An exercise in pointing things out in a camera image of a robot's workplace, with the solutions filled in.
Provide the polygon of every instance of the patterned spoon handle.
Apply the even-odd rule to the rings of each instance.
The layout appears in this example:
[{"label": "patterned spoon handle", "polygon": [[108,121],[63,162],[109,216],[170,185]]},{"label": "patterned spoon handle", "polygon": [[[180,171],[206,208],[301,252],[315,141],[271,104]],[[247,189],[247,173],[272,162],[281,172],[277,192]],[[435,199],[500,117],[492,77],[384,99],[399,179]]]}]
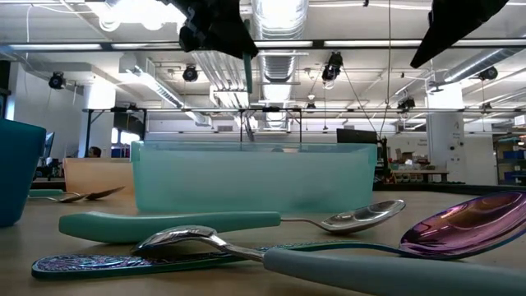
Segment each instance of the patterned spoon handle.
[{"label": "patterned spoon handle", "polygon": [[[356,241],[330,241],[294,243],[273,247],[259,247],[266,252],[271,248],[305,252],[356,248],[366,244]],[[244,261],[224,252],[209,252],[180,256],[177,259],[146,259],[135,256],[107,255],[58,255],[39,259],[33,264],[31,274],[38,279],[76,280],[110,276],[146,275],[160,272],[188,271],[210,268],[221,264]]]}]

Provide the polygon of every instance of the teal spoon handle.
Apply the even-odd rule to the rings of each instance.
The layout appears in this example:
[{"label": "teal spoon handle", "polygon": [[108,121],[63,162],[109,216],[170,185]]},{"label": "teal spoon handle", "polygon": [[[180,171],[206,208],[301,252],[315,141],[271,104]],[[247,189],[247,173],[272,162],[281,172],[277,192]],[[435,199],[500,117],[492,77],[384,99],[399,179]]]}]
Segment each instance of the teal spoon handle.
[{"label": "teal spoon handle", "polygon": [[182,225],[207,226],[221,233],[279,226],[280,223],[278,212],[150,216],[88,212],[62,216],[58,229],[63,234],[100,243],[138,243],[159,231]]},{"label": "teal spoon handle", "polygon": [[31,189],[30,197],[57,197],[64,194],[60,189]]},{"label": "teal spoon handle", "polygon": [[[295,243],[274,246],[305,252],[344,249],[355,241]],[[259,247],[266,252],[274,247]],[[160,272],[190,271],[222,264],[245,261],[224,252],[183,255],[174,259],[145,259],[135,256],[58,255],[39,259],[32,266],[35,278],[46,280],[79,280],[112,276],[148,275]]]},{"label": "teal spoon handle", "polygon": [[372,295],[526,295],[525,272],[458,262],[270,249],[263,263],[269,271]]}]

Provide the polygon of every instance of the white pillar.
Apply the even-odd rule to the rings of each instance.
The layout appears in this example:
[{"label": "white pillar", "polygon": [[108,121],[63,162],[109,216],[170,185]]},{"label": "white pillar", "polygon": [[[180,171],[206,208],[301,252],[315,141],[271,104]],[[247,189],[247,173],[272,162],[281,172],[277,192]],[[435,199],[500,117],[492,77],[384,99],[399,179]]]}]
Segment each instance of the white pillar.
[{"label": "white pillar", "polygon": [[[459,83],[442,86],[443,91],[427,94],[431,109],[463,109],[462,87]],[[448,181],[466,181],[464,149],[464,118],[461,112],[427,115],[427,142],[431,164],[447,169]]]},{"label": "white pillar", "polygon": [[[104,79],[95,80],[93,85],[84,86],[85,107],[87,109],[110,109],[115,107],[115,87]],[[112,148],[113,113],[93,113],[89,147],[102,150],[101,157],[110,157]],[[85,139],[88,126],[88,113],[82,114],[79,157],[85,155]]]}]

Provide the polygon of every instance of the translucent plastic box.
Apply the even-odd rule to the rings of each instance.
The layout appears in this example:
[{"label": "translucent plastic box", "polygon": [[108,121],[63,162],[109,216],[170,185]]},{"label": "translucent plastic box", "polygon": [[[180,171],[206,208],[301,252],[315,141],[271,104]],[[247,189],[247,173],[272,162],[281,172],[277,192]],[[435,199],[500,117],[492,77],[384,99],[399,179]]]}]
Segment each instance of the translucent plastic box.
[{"label": "translucent plastic box", "polygon": [[140,211],[338,213],[371,203],[376,146],[147,141],[131,161]]}]

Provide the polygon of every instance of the table surface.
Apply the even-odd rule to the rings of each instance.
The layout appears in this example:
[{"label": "table surface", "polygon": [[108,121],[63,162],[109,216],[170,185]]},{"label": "table surface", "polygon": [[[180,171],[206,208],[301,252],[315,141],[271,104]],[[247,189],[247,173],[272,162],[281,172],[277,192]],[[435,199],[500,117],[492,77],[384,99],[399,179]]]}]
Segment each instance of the table surface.
[{"label": "table surface", "polygon": [[[396,246],[404,232],[418,221],[472,197],[430,192],[375,192],[375,201],[404,199],[406,209],[382,225],[346,238]],[[240,262],[203,271],[181,271],[156,275],[138,275],[112,279],[45,281],[31,277],[33,261],[66,253],[127,254],[131,246],[113,246],[68,237],[58,232],[58,217],[88,210],[115,214],[135,214],[132,197],[113,196],[103,201],[59,204],[29,201],[22,220],[0,229],[0,294],[11,295],[364,295],[275,274],[255,262]],[[323,220],[328,215],[303,215]],[[279,227],[221,234],[242,246],[270,246],[334,240],[320,229],[305,223],[285,223]],[[476,257],[467,262],[488,266],[526,268],[526,238]],[[338,254],[390,256],[368,250],[330,251]]]}]

